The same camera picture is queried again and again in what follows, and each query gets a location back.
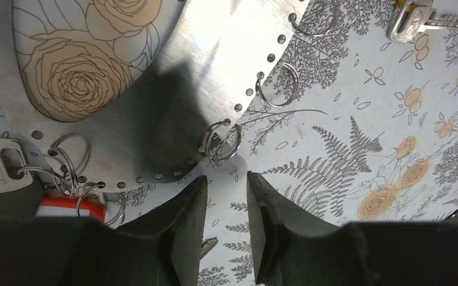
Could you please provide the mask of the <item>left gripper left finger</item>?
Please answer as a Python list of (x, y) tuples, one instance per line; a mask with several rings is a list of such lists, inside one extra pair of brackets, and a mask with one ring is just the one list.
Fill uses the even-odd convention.
[(196, 285), (208, 180), (199, 176), (172, 199), (116, 228), (115, 285)]

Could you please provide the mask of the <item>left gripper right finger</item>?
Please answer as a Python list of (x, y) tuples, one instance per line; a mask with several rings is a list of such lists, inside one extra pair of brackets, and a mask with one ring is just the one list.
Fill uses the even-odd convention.
[(247, 173), (247, 206), (255, 282), (263, 285), (342, 285), (326, 238), (338, 227), (280, 194), (261, 174)]

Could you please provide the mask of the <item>yellow tagged key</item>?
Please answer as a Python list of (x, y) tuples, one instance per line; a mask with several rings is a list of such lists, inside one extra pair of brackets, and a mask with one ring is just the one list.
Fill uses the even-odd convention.
[(397, 1), (387, 30), (387, 38), (394, 42), (410, 42), (426, 30), (458, 29), (458, 14), (438, 14), (432, 0)]

